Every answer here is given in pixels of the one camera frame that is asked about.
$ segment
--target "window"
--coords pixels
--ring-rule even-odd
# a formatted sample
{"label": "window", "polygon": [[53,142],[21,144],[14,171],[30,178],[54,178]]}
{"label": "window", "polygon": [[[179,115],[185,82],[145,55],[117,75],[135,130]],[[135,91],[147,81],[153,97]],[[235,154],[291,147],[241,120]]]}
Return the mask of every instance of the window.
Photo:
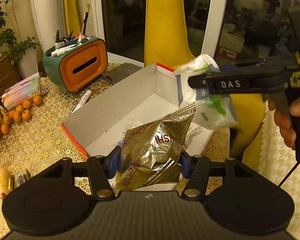
{"label": "window", "polygon": [[183,0],[183,3],[189,49],[197,57],[201,54],[210,0]]}
{"label": "window", "polygon": [[218,65],[292,55],[294,36],[286,11],[295,5],[300,0],[227,0]]}
{"label": "window", "polygon": [[102,0],[107,50],[143,62],[146,0]]}

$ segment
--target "white window frame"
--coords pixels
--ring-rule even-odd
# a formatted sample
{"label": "white window frame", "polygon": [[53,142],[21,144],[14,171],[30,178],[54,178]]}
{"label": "white window frame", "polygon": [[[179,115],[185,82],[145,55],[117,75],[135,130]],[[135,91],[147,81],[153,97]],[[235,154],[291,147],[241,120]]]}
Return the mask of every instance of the white window frame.
{"label": "white window frame", "polygon": [[[102,15],[102,0],[91,0],[91,10],[94,23],[94,31],[96,35],[105,40],[105,31],[103,26]],[[222,30],[223,18],[226,10],[227,0],[210,0],[209,14],[207,20],[206,30],[201,48],[201,54],[208,54],[211,57],[215,56],[220,33]],[[144,63],[108,52],[109,62],[114,63],[133,63],[140,67],[144,67]]]}

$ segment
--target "shiny wrapper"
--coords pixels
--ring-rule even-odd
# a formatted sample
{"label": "shiny wrapper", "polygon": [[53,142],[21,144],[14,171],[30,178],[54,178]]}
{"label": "shiny wrapper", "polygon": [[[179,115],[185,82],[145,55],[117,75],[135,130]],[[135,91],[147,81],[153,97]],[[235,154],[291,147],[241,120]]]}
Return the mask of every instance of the shiny wrapper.
{"label": "shiny wrapper", "polygon": [[195,104],[128,130],[123,140],[115,190],[134,190],[178,182],[180,152],[194,117]]}

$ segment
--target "white logo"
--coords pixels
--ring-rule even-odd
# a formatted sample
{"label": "white logo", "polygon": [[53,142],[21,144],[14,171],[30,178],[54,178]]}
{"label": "white logo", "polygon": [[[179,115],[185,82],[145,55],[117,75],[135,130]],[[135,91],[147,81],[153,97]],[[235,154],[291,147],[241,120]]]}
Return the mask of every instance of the white logo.
{"label": "white logo", "polygon": [[[236,86],[237,88],[241,87],[240,81],[239,81],[239,80],[235,80],[234,83],[235,83],[235,86]],[[227,88],[226,82],[221,81],[221,86],[222,86],[223,88]],[[233,88],[233,85],[232,85],[231,81],[228,82],[228,88]]]}
{"label": "white logo", "polygon": [[149,199],[149,198],[153,197],[153,195],[152,195],[152,194],[148,194],[148,195],[145,195],[145,197],[146,197],[147,199]]}

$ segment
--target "silver bolt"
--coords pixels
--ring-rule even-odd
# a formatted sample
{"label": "silver bolt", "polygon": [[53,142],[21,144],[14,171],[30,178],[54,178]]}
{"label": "silver bolt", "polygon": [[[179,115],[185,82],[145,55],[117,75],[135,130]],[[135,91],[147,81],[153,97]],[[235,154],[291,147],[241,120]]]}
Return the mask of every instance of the silver bolt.
{"label": "silver bolt", "polygon": [[110,197],[112,195],[111,190],[109,189],[101,189],[97,191],[98,197]]}
{"label": "silver bolt", "polygon": [[187,189],[185,195],[188,197],[197,197],[200,195],[200,191],[194,188]]}

